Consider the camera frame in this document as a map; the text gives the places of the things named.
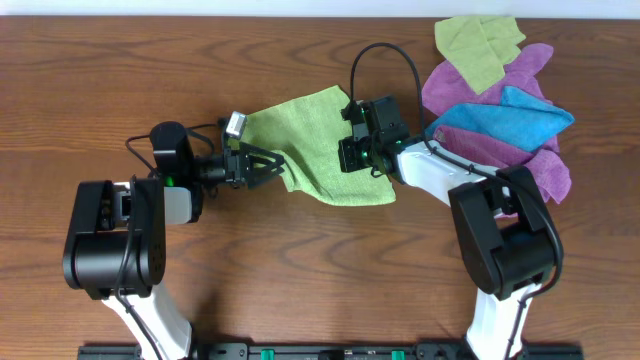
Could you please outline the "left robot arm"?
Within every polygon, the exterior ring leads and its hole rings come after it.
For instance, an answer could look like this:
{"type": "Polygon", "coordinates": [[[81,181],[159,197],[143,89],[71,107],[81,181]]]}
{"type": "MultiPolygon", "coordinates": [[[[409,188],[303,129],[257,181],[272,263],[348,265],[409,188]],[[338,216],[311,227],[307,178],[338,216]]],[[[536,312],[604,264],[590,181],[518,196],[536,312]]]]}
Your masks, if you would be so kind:
{"type": "Polygon", "coordinates": [[[211,154],[197,156],[190,141],[211,141],[198,127],[160,123],[146,136],[154,156],[147,177],[79,184],[62,258],[64,278],[112,309],[137,341],[81,346],[79,358],[245,358],[244,345],[197,340],[163,282],[167,226],[197,222],[204,198],[216,196],[221,184],[254,188],[282,173],[282,155],[247,143],[229,146],[241,133],[241,126],[227,125],[211,154]]]}

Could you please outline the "light green cloth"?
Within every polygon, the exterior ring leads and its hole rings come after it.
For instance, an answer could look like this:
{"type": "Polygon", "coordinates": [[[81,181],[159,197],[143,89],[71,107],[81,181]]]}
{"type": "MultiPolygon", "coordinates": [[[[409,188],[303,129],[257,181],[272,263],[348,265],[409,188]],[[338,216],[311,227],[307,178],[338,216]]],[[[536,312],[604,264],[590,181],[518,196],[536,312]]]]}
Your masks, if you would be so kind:
{"type": "Polygon", "coordinates": [[[284,158],[281,178],[289,192],[303,192],[332,206],[393,203],[391,182],[361,170],[344,173],[338,142],[351,134],[340,111],[348,95],[337,85],[247,116],[241,141],[284,158]]]}

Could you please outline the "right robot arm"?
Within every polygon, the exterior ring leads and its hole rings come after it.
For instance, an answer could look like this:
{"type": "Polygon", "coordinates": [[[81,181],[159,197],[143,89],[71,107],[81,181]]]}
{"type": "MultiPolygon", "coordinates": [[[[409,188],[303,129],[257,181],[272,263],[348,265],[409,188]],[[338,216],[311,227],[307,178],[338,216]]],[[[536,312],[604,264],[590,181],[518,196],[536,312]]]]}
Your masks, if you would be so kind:
{"type": "Polygon", "coordinates": [[[350,100],[352,127],[339,141],[346,173],[368,169],[424,190],[451,210],[467,273],[478,288],[465,342],[477,359],[514,359],[533,298],[559,280],[563,249],[533,176],[524,166],[498,169],[413,136],[394,97],[350,100]]]}

